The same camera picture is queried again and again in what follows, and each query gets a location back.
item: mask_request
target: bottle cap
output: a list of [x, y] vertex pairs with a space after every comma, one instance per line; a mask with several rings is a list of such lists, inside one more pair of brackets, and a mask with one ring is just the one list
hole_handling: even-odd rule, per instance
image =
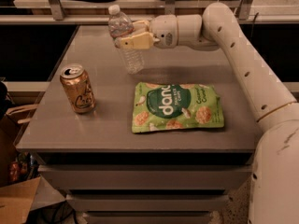
[[121, 8], [119, 5], [112, 5], [108, 8], [109, 14], [110, 15], [116, 15], [121, 11]]

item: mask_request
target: desk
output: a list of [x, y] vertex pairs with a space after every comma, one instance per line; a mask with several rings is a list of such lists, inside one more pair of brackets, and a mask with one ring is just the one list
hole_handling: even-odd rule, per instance
[[[249, 177], [261, 132], [221, 50], [153, 48], [143, 56], [145, 69], [128, 75], [107, 27], [80, 26], [17, 149], [38, 158], [39, 172], [89, 223], [208, 223]], [[78, 115], [67, 101], [59, 74], [68, 63], [90, 74], [91, 113]], [[214, 85], [225, 127], [133, 134], [139, 81]]]

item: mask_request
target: gray tabletop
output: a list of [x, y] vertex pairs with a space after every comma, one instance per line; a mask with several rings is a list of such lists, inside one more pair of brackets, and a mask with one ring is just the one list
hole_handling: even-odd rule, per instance
[[[142, 51], [146, 67], [126, 73], [106, 26], [81, 26], [34, 117], [17, 145], [31, 152], [251, 152], [260, 137], [245, 96], [224, 53], [187, 47]], [[72, 111], [59, 75], [69, 63], [90, 75], [97, 106]], [[213, 85], [221, 97], [225, 127], [133, 134], [135, 85], [140, 82]]]

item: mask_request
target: green bag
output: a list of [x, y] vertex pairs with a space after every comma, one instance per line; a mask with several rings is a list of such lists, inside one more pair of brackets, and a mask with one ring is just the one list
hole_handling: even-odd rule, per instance
[[220, 97], [212, 86], [140, 82], [135, 87], [133, 133], [223, 126]]

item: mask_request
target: can top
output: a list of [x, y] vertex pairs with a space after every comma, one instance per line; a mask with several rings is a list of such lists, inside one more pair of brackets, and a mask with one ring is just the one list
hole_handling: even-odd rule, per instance
[[84, 68], [82, 65], [78, 63], [71, 63], [62, 69], [60, 76], [63, 78], [76, 78], [80, 76], [83, 71]]

